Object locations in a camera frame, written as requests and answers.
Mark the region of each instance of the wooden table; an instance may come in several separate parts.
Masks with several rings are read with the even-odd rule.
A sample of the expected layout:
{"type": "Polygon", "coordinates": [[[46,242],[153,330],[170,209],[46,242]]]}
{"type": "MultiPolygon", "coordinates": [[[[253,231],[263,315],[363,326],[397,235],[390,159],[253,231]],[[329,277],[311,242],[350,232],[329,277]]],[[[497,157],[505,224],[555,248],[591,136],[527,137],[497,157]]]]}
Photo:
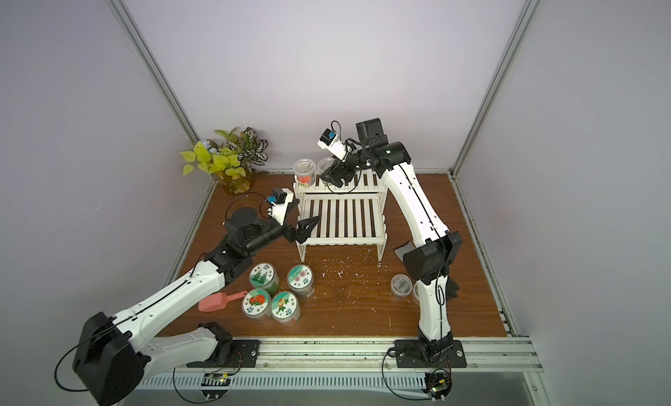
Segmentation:
{"type": "MultiPolygon", "coordinates": [[[[448,301],[448,318],[455,337],[506,336],[496,302],[489,289],[459,203],[447,175],[418,175],[417,178],[440,218],[452,231],[459,231],[464,243],[450,276],[461,286],[459,297],[448,301]]],[[[291,188],[293,176],[258,175],[254,191],[269,195],[276,187],[291,188]]],[[[202,253],[210,252],[225,234],[224,213],[235,197],[221,188],[214,192],[201,226],[191,244],[181,274],[191,269],[202,253]]],[[[258,195],[242,197],[235,209],[258,207],[258,195]]],[[[394,249],[412,240],[410,229],[393,195],[389,193],[384,209],[387,217],[387,247],[378,262],[375,246],[311,246],[305,263],[315,274],[315,293],[301,304],[301,319],[293,327],[276,321],[254,324],[243,313],[240,301],[231,301],[224,309],[201,313],[197,305],[165,327],[160,335],[190,332],[199,323],[219,322],[234,336],[404,336],[416,337],[419,306],[412,297],[399,299],[391,293],[390,279],[406,273],[394,249]]],[[[288,215],[296,224],[297,212],[288,215]]],[[[254,263],[270,262],[281,277],[281,289],[287,289],[289,269],[301,263],[296,243],[277,240],[261,251],[254,263]]],[[[232,294],[250,290],[248,274],[222,291],[232,294]]]]}

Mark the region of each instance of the round plastic container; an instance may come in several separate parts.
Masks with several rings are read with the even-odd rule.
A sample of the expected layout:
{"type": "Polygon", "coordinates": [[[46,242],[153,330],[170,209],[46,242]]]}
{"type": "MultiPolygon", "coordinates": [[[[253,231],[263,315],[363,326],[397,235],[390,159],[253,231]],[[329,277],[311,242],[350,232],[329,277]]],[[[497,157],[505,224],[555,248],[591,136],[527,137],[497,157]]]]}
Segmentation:
{"type": "Polygon", "coordinates": [[[391,278],[391,292],[397,297],[407,297],[413,292],[413,281],[404,274],[394,275],[391,278]]]}
{"type": "Polygon", "coordinates": [[[312,269],[304,264],[291,268],[287,274],[287,284],[300,299],[306,299],[315,292],[312,269]]]}
{"type": "Polygon", "coordinates": [[[300,159],[294,163],[294,175],[296,182],[303,186],[311,186],[315,182],[317,166],[310,159],[300,159]]]}
{"type": "Polygon", "coordinates": [[[283,291],[273,297],[270,312],[282,326],[293,326],[301,318],[301,305],[294,293],[283,291]]]}
{"type": "Polygon", "coordinates": [[[415,301],[415,304],[419,305],[419,295],[417,294],[417,283],[413,285],[413,301],[415,301]]]}
{"type": "Polygon", "coordinates": [[[242,312],[257,323],[272,319],[270,314],[270,294],[264,289],[253,289],[242,300],[242,312]]]}
{"type": "Polygon", "coordinates": [[[271,296],[280,289],[280,277],[270,263],[264,262],[256,265],[250,272],[250,284],[255,289],[264,289],[271,296]]]}
{"type": "Polygon", "coordinates": [[[334,159],[333,157],[327,157],[325,159],[321,159],[317,163],[317,174],[321,175],[322,173],[324,173],[324,171],[327,168],[331,167],[334,161],[336,161],[336,159],[334,159]]]}

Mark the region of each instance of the cartoon sticker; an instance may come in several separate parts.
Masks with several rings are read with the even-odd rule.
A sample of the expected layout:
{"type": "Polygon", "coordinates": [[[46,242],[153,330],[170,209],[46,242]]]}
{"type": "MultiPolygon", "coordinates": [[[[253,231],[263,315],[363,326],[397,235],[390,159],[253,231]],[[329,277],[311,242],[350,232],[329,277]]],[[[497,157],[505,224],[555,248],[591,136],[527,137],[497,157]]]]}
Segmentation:
{"type": "Polygon", "coordinates": [[[305,288],[312,282],[312,271],[304,264],[296,265],[289,271],[288,282],[293,288],[305,288]]]}
{"type": "Polygon", "coordinates": [[[275,269],[268,263],[256,265],[250,272],[250,281],[255,287],[263,287],[271,282],[275,276],[275,269]]]}
{"type": "Polygon", "coordinates": [[[253,289],[242,300],[242,309],[250,316],[262,313],[270,302],[270,295],[264,289],[253,289]]]}
{"type": "Polygon", "coordinates": [[[273,298],[271,308],[276,318],[286,319],[296,311],[297,303],[296,296],[293,293],[284,292],[273,298]]]}

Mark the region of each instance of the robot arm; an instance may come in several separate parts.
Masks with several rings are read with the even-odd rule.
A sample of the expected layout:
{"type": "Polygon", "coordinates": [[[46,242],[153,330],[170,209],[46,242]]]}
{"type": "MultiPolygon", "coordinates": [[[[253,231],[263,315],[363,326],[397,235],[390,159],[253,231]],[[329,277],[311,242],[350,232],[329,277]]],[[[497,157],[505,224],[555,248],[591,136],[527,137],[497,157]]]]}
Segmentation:
{"type": "Polygon", "coordinates": [[[435,213],[417,182],[405,147],[400,142],[388,142],[380,119],[361,122],[356,127],[360,149],[348,148],[350,140],[341,142],[335,131],[324,131],[318,145],[338,159],[320,177],[342,187],[352,180],[355,172],[372,168],[398,201],[414,243],[414,247],[404,253],[403,264],[417,281],[419,339],[427,360],[432,362],[452,347],[446,304],[437,301],[435,292],[441,291],[444,301],[446,294],[456,296],[452,290],[458,286],[448,275],[462,239],[458,232],[450,233],[435,213]]]}
{"type": "Polygon", "coordinates": [[[230,359],[231,335],[216,323],[194,332],[156,338],[156,334],[191,306],[236,280],[258,251],[285,237],[305,242],[319,217],[293,227],[284,219],[298,205],[288,189],[268,197],[270,217],[241,208],[224,223],[227,234],[215,250],[188,273],[147,299],[108,318],[98,313],[83,326],[72,368],[101,406],[122,400],[145,378],[188,362],[230,359]]]}

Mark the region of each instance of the pink toy shovel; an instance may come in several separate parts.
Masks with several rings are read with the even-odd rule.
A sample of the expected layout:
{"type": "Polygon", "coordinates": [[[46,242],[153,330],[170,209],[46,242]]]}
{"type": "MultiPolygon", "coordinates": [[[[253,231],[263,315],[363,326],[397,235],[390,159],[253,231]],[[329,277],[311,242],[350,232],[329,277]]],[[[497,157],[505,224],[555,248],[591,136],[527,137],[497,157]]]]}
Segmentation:
{"type": "Polygon", "coordinates": [[[244,298],[247,295],[247,291],[241,291],[237,294],[226,295],[226,293],[216,293],[209,295],[201,300],[198,303],[198,310],[209,313],[210,311],[221,310],[226,307],[229,301],[237,300],[244,298]]]}

